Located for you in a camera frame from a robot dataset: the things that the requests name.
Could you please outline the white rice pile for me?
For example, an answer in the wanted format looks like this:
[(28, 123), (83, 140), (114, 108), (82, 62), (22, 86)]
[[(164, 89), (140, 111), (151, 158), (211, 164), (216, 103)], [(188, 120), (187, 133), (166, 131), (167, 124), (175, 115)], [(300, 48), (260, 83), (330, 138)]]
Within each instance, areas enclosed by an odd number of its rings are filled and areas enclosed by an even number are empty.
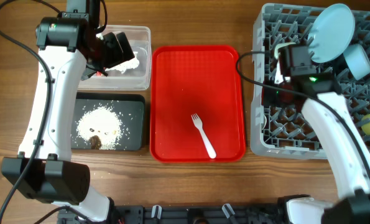
[(124, 114), (113, 111), (113, 106), (99, 105), (82, 115), (76, 124), (76, 135), (90, 144), (89, 138), (98, 136), (101, 150), (115, 150), (129, 140), (129, 127), (124, 124)]

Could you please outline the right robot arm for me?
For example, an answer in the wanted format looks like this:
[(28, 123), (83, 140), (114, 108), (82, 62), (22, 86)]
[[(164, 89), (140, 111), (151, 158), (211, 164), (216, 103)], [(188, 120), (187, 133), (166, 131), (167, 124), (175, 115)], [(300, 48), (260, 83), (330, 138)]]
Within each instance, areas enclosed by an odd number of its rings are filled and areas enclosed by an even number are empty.
[(308, 197), (285, 202), (289, 223), (370, 223), (370, 153), (349, 114), (332, 73), (319, 73), (304, 45), (281, 47), (276, 56), (281, 84), (264, 83), (270, 105), (295, 106), (315, 133), (335, 177), (339, 201)]

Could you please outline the light blue plate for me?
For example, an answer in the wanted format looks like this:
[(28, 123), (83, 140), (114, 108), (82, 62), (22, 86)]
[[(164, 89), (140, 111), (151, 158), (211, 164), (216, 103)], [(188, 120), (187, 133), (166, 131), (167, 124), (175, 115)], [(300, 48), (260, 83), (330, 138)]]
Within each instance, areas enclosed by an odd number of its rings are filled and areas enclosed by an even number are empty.
[(336, 59), (348, 47), (355, 30), (355, 18), (345, 4), (334, 4), (315, 19), (307, 39), (308, 53), (315, 63)]

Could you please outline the light blue bowl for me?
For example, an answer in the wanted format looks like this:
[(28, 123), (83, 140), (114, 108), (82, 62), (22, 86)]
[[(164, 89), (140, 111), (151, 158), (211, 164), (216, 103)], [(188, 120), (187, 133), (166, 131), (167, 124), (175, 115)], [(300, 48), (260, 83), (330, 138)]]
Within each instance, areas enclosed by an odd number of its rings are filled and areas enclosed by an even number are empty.
[(370, 61), (362, 45), (349, 45), (343, 55), (351, 74), (356, 80), (360, 80), (370, 73)]

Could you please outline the white tissue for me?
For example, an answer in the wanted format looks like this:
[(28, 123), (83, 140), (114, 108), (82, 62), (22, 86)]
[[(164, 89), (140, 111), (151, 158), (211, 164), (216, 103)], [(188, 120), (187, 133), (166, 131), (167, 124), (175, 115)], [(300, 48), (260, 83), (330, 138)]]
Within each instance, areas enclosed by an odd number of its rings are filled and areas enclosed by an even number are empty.
[(140, 61), (137, 59), (137, 52), (134, 52), (134, 58), (130, 59), (129, 61), (123, 62), (115, 67), (107, 68), (105, 71), (119, 71), (121, 73), (125, 73), (127, 70), (135, 69), (140, 65)]

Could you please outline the brown food chunk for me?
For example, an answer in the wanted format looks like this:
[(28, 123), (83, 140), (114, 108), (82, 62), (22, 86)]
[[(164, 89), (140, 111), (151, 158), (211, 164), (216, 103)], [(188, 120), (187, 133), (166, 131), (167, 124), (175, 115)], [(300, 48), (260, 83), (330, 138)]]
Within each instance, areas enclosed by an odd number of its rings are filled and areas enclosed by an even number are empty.
[(101, 140), (98, 136), (92, 136), (89, 138), (91, 149), (99, 150), (101, 147)]

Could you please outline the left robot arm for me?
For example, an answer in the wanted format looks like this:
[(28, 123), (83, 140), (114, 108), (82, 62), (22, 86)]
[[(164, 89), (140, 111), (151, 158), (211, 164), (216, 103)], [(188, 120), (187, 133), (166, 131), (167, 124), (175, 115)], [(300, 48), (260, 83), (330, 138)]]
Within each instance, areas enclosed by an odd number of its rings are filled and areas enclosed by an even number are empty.
[(124, 33), (105, 33), (104, 1), (68, 1), (36, 28), (39, 61), (29, 125), (15, 157), (1, 172), (13, 192), (51, 203), (85, 223), (119, 223), (113, 200), (90, 185), (88, 166), (72, 162), (70, 132), (79, 83), (133, 58)]

